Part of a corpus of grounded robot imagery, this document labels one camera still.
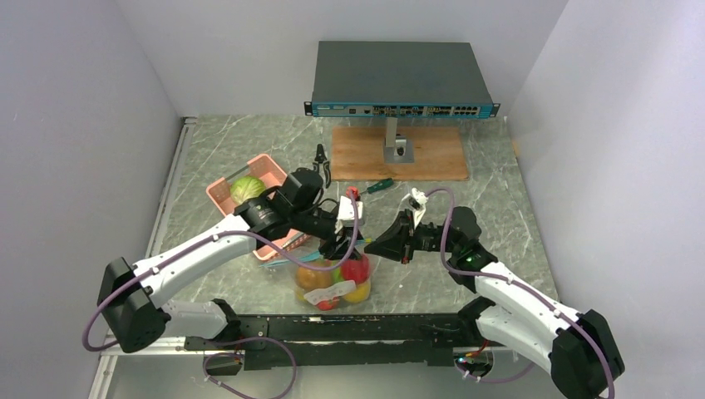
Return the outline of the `red round fruit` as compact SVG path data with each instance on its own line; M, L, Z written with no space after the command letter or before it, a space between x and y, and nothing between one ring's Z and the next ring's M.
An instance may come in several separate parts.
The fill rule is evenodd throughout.
M345 281L352 280L355 284L365 283L371 275L368 257L362 255L359 259L346 260L340 267L340 274Z

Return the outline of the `clear zip top bag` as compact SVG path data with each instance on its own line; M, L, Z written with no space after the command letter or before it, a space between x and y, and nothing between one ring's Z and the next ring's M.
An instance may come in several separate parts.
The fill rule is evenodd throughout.
M294 297L306 308L328 312L366 302L372 291L373 267L370 258L362 253L367 241L359 240L359 257L338 265L338 260L325 259L318 251L319 240L303 235L281 239L283 250L307 264L302 267L281 256L269 246L253 252L261 266L283 278L293 290Z

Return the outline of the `brown potato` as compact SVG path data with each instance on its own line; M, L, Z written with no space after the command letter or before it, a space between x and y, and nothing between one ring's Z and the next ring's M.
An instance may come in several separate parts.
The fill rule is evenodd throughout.
M319 288L328 288L333 284L330 271L312 270L304 267L298 267L295 281L306 292Z

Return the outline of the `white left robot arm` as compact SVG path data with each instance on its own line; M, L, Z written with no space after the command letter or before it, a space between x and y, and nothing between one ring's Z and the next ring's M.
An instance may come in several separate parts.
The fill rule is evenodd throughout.
M200 337L219 349L242 337L236 312L223 299L182 303L173 297L184 287L230 260L269 247L290 261L275 242L290 230L320 239L319 251L337 266L358 259L363 203L354 189L336 212L321 209L323 179L300 168L281 185L247 199L219 223L173 249L129 264L124 258L105 269L96 313L125 353L149 347L162 337Z

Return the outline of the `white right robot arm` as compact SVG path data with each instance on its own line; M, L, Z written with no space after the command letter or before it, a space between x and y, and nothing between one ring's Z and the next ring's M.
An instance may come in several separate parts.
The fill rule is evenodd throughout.
M443 225L418 223L405 210L365 251L402 264L418 251L449 254L443 266L476 295L457 314L463 342L477 345L485 339L512 349L546 371L567 398L614 397L624 361L606 318L532 288L486 250L480 236L468 207L455 207Z

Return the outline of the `wooden board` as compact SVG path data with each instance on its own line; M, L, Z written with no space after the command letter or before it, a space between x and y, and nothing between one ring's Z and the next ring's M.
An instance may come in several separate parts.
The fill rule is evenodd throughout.
M468 180L466 156L457 127L397 129L407 140L404 155L387 145L384 127L336 126L330 145L334 180L463 181Z

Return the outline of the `pink plastic basket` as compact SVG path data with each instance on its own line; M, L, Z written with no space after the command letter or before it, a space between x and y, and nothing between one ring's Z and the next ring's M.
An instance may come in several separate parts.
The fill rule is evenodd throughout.
M270 155L260 154L249 160L245 166L231 175L221 177L211 183L206 188L206 194L223 216L232 214L237 205L230 195L231 185L237 179L245 176L258 178L264 183L266 188L269 188L281 185L286 180L288 173ZM309 237L306 234L292 229L284 238L275 240L274 243L286 251L293 251L303 245L308 239ZM269 246L256 249L252 254L261 262L269 262L280 257Z

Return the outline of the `green cabbage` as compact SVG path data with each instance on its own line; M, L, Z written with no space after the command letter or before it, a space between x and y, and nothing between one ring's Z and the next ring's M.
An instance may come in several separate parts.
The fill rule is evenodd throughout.
M242 204L246 200L258 197L267 189L265 183L251 175L246 175L235 180L229 189L230 198L235 204Z

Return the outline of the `green handled screwdriver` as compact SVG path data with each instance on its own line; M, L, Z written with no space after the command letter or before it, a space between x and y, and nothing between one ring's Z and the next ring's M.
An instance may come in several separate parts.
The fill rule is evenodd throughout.
M360 192L361 195L373 194L382 190L386 190L392 187L394 184L393 178L386 178L379 180L378 182L368 186L366 189Z

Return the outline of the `black handled pliers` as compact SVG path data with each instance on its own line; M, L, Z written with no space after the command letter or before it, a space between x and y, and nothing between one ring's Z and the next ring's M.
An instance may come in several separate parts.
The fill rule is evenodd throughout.
M332 182L330 160L327 158L324 145L319 143L316 148L316 155L313 160L313 170L317 173L323 172L324 187L327 189Z

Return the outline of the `metal stand post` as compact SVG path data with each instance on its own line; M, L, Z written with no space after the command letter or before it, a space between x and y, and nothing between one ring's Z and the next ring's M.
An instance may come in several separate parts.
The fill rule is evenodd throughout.
M383 157L386 164L411 164L414 162L412 142L397 132L396 117L386 118Z

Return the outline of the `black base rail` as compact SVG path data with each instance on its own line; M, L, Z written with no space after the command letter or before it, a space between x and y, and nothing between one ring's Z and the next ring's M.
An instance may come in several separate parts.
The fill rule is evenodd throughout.
M451 367L484 340L455 313L242 315L230 350L244 370L299 366L424 363Z

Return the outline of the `grey network switch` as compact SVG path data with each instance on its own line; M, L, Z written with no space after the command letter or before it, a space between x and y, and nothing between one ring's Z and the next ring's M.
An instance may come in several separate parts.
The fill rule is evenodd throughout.
M488 119L498 115L468 42L321 41L314 117Z

